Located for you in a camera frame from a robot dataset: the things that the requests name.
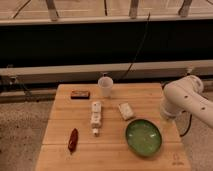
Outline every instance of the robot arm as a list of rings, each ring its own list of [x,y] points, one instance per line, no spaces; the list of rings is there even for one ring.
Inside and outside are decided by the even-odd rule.
[[[203,82],[193,75],[167,84],[160,104],[161,115],[175,118],[187,111],[213,128],[213,102],[200,95],[203,89]]]

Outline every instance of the red pepper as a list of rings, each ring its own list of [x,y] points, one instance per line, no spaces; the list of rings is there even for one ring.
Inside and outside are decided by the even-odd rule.
[[[73,129],[70,135],[70,140],[68,144],[68,149],[70,150],[71,153],[75,151],[77,142],[78,142],[78,130],[75,128]]]

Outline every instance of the black wall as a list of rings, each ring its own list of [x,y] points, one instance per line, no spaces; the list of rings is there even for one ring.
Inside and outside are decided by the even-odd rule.
[[[0,67],[131,62],[146,22],[0,27]],[[213,59],[213,20],[149,22],[137,62]]]

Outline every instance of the green plate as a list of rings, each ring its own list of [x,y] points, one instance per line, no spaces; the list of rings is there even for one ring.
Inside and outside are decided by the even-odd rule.
[[[143,157],[154,155],[162,144],[158,128],[145,119],[137,119],[129,123],[126,128],[126,140],[130,148]]]

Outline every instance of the white cup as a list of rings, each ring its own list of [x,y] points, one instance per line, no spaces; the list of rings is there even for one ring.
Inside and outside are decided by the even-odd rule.
[[[113,86],[113,80],[110,77],[101,77],[98,80],[98,86],[102,92],[103,97],[110,97],[111,89]]]

